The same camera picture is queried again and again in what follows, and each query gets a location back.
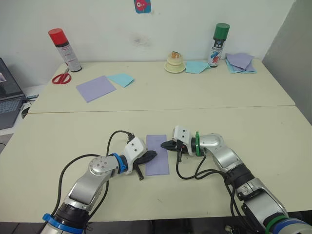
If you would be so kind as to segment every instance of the sticker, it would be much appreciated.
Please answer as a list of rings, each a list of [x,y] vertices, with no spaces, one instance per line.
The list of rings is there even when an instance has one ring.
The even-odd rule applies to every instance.
[[[4,76],[2,75],[2,73],[0,72],[0,82],[5,82],[6,79],[4,78]]]
[[[136,12],[141,13],[150,13],[151,8],[151,0],[135,0],[135,8]]]

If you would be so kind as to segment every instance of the red scissors handle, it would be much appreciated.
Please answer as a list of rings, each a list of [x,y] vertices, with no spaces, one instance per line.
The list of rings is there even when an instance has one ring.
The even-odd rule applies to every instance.
[[[69,68],[63,74],[59,74],[58,76],[52,79],[52,83],[54,84],[67,84],[72,80],[71,75],[68,73]]]

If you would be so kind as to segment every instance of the light blue paper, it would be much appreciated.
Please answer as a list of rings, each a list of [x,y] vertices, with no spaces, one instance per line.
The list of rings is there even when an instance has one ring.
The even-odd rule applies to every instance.
[[[108,76],[108,79],[121,85],[122,87],[126,87],[134,81],[134,79],[127,74],[117,74]]]
[[[233,66],[229,63],[229,61],[226,59],[226,64],[228,65],[228,69],[230,73],[257,73],[257,71],[235,71]]]
[[[191,61],[186,63],[186,73],[199,74],[205,69],[210,69],[210,66],[206,62]]]

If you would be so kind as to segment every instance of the white table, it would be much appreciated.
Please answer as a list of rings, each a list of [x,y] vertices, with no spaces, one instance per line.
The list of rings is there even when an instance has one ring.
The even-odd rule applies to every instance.
[[[38,85],[38,86],[31,86],[31,87],[27,87],[27,88],[23,88],[23,92],[26,96],[32,96],[32,95],[37,95],[37,94],[40,94],[40,92],[43,90],[43,88],[45,87],[45,85]],[[15,120],[15,123],[13,125],[12,128],[6,128],[6,129],[1,129],[0,130],[0,136],[2,135],[7,135],[7,134],[13,134],[17,128],[17,126],[20,124],[20,122],[23,120],[22,117],[21,117],[21,112],[23,110],[25,110],[26,108],[28,107],[32,107],[32,105],[28,102],[28,103],[25,103],[23,106],[22,106],[22,109],[20,110],[19,112],[19,115],[18,117],[16,118]]]
[[[0,155],[0,221],[40,222],[57,198],[62,168],[87,153],[105,155],[110,134],[128,130],[145,139],[183,125],[200,134],[219,133],[252,173],[289,212],[312,209],[312,129],[295,106],[198,110],[31,114]],[[111,151],[121,152],[126,137],[116,135]],[[169,152],[170,175],[119,175],[92,221],[230,216],[230,198],[218,175],[182,180]],[[90,159],[65,173],[62,200]],[[194,173],[200,158],[184,156],[181,173]],[[211,158],[202,168],[216,168]]]
[[[89,112],[121,110],[168,110],[220,107],[294,105],[274,77],[258,59],[257,74],[230,74],[225,61],[201,74],[171,74],[164,62],[92,62],[71,73],[66,85],[48,83],[30,110],[31,113]],[[65,70],[65,64],[56,71]],[[86,103],[76,86],[106,75],[126,73],[135,81]]]

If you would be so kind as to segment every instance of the laptop keyboard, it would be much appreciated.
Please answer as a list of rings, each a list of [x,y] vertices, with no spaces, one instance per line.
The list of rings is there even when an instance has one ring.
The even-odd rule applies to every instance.
[[[15,111],[19,106],[20,100],[21,98],[8,100],[8,101],[1,101],[0,102],[0,114]]]

